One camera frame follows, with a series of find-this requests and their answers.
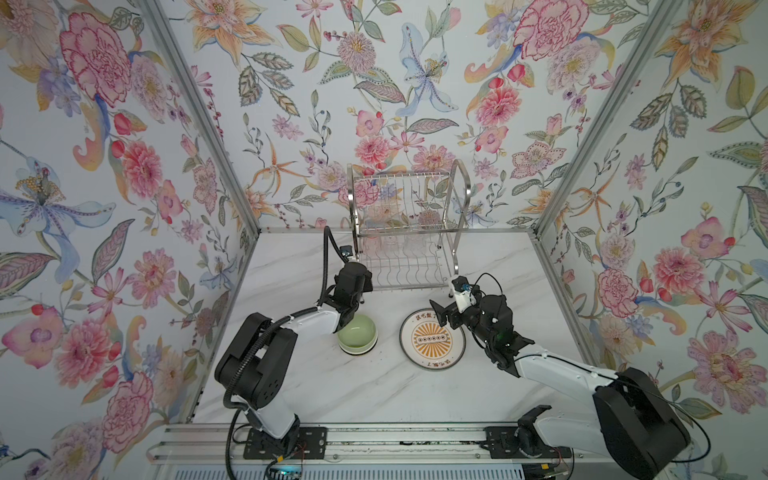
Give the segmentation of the brown rimmed plate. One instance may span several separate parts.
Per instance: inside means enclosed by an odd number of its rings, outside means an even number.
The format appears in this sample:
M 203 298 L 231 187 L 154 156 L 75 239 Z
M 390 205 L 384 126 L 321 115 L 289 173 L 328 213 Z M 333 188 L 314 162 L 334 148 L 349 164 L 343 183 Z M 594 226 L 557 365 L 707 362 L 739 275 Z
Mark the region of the brown rimmed plate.
M 446 370 L 464 356 L 466 336 L 462 330 L 441 326 L 432 309 L 410 314 L 401 324 L 400 346 L 405 356 L 426 370 Z

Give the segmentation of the pale green bowl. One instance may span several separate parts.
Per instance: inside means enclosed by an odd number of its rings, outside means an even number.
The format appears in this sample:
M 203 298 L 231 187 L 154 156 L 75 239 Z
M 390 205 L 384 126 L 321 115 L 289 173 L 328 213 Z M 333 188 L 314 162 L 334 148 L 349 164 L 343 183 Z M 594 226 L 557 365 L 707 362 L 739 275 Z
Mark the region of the pale green bowl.
M 367 315 L 355 317 L 337 334 L 339 348 L 346 354 L 360 356 L 370 352 L 377 344 L 378 330 L 375 322 Z

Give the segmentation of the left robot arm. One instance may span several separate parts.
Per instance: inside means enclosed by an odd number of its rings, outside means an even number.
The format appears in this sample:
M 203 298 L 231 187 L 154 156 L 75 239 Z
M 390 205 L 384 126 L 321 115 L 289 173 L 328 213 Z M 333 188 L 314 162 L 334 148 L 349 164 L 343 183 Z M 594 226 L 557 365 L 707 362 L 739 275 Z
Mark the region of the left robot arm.
M 338 333 L 353 320 L 363 295 L 373 290 L 372 273 L 346 263 L 323 289 L 317 306 L 273 320 L 249 315 L 219 360 L 215 380 L 224 387 L 225 408 L 244 414 L 267 437 L 283 441 L 300 425 L 280 396 L 296 348 Z

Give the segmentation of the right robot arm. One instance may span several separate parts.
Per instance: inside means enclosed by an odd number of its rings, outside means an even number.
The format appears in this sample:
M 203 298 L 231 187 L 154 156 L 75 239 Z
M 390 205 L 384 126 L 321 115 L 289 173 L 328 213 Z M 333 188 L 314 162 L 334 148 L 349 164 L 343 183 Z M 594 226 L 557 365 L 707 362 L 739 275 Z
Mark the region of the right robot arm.
M 527 352 L 533 340 L 514 328 L 503 295 L 476 287 L 454 291 L 451 304 L 430 304 L 440 326 L 466 329 L 500 371 L 539 383 L 587 408 L 571 418 L 547 416 L 540 405 L 517 422 L 519 444 L 529 437 L 611 458 L 635 479 L 654 479 L 691 443 L 686 425 L 642 371 L 613 371 L 553 355 Z

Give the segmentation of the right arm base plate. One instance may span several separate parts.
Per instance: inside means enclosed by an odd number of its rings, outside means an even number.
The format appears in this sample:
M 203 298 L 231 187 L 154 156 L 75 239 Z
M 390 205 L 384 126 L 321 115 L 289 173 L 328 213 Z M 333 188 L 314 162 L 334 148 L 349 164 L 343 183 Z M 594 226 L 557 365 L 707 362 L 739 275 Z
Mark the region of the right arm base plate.
M 515 425 L 489 426 L 484 429 L 485 439 L 480 447 L 490 453 L 492 459 L 561 460 L 570 459 L 572 451 L 567 447 L 552 447 L 544 443 L 530 427 Z

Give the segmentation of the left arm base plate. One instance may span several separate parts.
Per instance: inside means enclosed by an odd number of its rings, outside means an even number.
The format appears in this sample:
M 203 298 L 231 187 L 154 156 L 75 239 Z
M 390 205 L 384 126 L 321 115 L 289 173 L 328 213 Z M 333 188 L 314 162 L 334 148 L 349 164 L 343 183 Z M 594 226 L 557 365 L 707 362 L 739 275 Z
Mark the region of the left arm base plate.
M 298 458 L 299 460 L 323 460 L 327 447 L 326 427 L 297 427 L 284 438 L 274 438 L 256 430 L 246 439 L 243 457 L 246 460 L 273 460 Z

